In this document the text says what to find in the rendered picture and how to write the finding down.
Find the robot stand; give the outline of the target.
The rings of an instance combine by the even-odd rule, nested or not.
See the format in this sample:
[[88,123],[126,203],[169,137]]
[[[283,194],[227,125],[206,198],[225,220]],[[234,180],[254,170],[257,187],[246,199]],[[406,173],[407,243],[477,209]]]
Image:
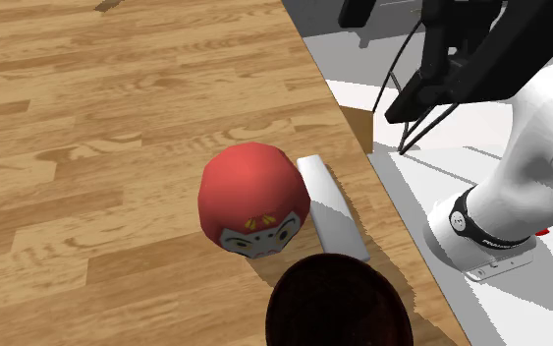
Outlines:
[[374,144],[368,158],[471,346],[553,346],[553,227],[531,263],[480,282],[442,262],[423,237],[434,204],[485,179],[503,152],[467,145],[400,155]]

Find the red daruma doll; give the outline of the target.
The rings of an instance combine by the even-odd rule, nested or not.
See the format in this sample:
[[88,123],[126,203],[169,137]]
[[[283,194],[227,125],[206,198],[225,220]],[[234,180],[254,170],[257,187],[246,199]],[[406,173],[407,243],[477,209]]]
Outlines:
[[280,253],[297,235],[310,197],[283,150],[245,143],[227,147],[205,165],[197,208],[210,241],[255,260]]

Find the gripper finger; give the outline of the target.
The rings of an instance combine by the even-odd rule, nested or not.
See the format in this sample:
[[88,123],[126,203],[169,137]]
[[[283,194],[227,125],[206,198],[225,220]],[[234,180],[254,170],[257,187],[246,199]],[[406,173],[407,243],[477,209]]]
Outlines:
[[338,16],[341,28],[363,28],[377,0],[345,0]]

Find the dark brown bowl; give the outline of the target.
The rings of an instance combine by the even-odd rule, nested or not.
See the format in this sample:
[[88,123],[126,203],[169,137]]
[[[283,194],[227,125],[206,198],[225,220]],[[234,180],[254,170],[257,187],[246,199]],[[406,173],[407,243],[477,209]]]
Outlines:
[[339,254],[301,259],[281,276],[265,318],[266,346],[414,346],[393,285],[369,264]]

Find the white flat remote control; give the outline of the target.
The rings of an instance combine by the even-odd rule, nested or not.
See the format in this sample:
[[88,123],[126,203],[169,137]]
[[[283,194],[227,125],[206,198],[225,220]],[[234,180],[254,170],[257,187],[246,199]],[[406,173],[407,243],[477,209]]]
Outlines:
[[343,194],[318,154],[300,157],[297,167],[310,197],[310,215],[324,253],[369,261]]

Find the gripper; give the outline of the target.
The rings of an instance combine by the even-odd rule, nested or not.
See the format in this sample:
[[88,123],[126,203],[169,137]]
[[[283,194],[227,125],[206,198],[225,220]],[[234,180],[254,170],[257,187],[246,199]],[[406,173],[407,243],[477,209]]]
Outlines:
[[421,21],[421,66],[385,112],[389,124],[510,98],[553,57],[553,0],[422,0]]

